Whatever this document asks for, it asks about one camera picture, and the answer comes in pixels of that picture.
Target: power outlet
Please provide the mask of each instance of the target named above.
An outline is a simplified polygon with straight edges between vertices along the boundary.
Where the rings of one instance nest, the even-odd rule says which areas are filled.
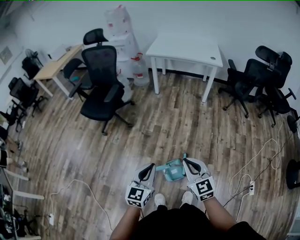
[[[249,182],[249,195],[254,195],[254,181]]]
[[[50,214],[49,223],[54,226],[54,215],[52,213]]]

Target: person's right arm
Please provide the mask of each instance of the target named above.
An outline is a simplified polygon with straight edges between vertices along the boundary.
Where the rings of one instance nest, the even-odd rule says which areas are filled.
[[[215,197],[212,197],[203,203],[210,219],[210,223],[214,228],[228,231],[231,227],[236,225],[236,221]]]

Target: person's left arm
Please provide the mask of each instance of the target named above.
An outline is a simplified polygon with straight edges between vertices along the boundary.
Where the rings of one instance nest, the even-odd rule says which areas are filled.
[[[140,213],[140,208],[128,207],[124,216],[112,232],[110,240],[130,239],[139,221]]]

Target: person's arm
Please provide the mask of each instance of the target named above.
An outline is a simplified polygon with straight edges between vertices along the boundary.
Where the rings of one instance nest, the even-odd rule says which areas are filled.
[[[203,203],[210,219],[210,223],[214,228],[228,231],[231,227],[236,225],[236,221],[215,197],[212,197]]]
[[[139,221],[140,213],[140,208],[128,207],[124,216],[112,232],[110,240],[130,239]]]

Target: tabletop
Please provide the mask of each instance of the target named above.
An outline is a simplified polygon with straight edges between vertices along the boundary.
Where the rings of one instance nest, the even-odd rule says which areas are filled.
[[[82,46],[82,44],[75,45],[71,47],[71,49],[58,61],[50,61],[46,63],[33,79],[43,80],[55,77],[61,68],[82,49]]]
[[[201,62],[222,67],[217,43],[198,35],[179,35],[161,33],[154,40],[147,56]]]

